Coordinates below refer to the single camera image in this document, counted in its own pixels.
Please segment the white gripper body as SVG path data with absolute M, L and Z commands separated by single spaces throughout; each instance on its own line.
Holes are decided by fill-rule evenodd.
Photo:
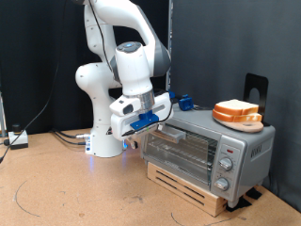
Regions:
M 136 140 L 173 116 L 172 103 L 165 91 L 157 96 L 152 92 L 121 95 L 110 105 L 110 110 L 112 133 L 118 140 Z

